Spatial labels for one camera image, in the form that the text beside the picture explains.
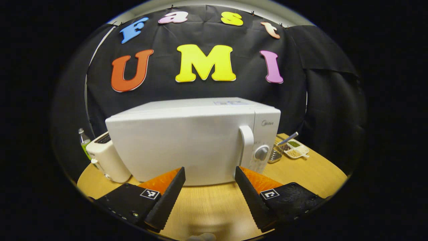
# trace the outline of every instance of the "letter i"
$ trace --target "letter i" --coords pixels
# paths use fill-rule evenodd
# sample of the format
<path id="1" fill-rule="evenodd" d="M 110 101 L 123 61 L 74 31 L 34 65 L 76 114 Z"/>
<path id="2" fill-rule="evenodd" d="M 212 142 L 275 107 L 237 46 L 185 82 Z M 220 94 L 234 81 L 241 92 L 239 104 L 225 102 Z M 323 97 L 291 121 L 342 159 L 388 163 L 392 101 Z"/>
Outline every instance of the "letter i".
<path id="1" fill-rule="evenodd" d="M 260 53 L 264 56 L 266 60 L 266 66 L 267 66 L 266 80 L 270 83 L 277 83 L 277 84 L 283 83 L 284 81 L 281 75 L 279 75 L 278 63 L 276 62 L 276 58 L 278 58 L 278 55 L 266 50 L 261 50 Z"/>

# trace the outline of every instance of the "microwave door handle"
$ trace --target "microwave door handle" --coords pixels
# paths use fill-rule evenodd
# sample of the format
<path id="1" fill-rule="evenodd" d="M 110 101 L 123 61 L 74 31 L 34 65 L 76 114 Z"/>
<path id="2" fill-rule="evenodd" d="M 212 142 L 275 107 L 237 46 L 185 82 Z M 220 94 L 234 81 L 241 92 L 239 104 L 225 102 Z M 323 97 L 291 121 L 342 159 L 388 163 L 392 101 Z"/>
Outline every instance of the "microwave door handle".
<path id="1" fill-rule="evenodd" d="M 240 126 L 239 132 L 242 137 L 242 153 L 240 166 L 249 168 L 251 162 L 251 154 L 253 153 L 254 135 L 249 126 Z"/>

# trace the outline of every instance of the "seeds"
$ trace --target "seeds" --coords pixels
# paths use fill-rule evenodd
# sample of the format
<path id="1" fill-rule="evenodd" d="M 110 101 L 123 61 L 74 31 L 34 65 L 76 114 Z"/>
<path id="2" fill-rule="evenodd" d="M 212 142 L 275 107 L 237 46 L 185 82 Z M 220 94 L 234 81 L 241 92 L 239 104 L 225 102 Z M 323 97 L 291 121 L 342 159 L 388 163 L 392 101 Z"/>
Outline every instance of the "seeds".
<path id="1" fill-rule="evenodd" d="M 287 154 L 292 156 L 292 157 L 300 157 L 302 155 L 295 150 L 288 151 Z"/>
<path id="2" fill-rule="evenodd" d="M 297 142 L 288 142 L 288 143 L 294 147 L 300 146 Z"/>
<path id="3" fill-rule="evenodd" d="M 289 147 L 288 145 L 284 145 L 284 146 L 281 146 L 281 149 L 283 149 L 284 151 L 288 151 L 291 149 L 291 147 Z"/>

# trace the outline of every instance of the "orange letter u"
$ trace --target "orange letter u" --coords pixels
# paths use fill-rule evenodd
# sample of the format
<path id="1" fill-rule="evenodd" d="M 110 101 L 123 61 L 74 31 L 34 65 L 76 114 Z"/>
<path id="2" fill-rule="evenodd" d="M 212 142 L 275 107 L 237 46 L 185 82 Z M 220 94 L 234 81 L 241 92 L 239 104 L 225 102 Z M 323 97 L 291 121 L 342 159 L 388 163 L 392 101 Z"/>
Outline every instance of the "orange letter u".
<path id="1" fill-rule="evenodd" d="M 117 92 L 135 90 L 137 87 L 139 87 L 146 78 L 147 63 L 149 61 L 149 56 L 152 54 L 153 49 L 143 50 L 135 54 L 135 57 L 138 59 L 137 72 L 134 78 L 130 80 L 125 80 L 123 75 L 125 72 L 125 64 L 131 58 L 131 56 L 125 55 L 115 59 L 111 63 L 111 65 L 113 65 L 113 71 L 111 74 L 111 87 Z"/>

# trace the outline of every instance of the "midea logo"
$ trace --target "midea logo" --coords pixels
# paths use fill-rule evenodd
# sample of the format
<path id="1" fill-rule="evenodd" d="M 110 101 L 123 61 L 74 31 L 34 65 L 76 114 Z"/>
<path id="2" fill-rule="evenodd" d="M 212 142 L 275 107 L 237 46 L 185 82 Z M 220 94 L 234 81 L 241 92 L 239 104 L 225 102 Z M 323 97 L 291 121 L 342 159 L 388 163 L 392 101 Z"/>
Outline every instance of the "midea logo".
<path id="1" fill-rule="evenodd" d="M 262 127 L 264 127 L 264 126 L 271 126 L 271 125 L 273 125 L 273 122 L 270 122 L 270 121 L 267 121 L 267 120 L 262 121 Z"/>

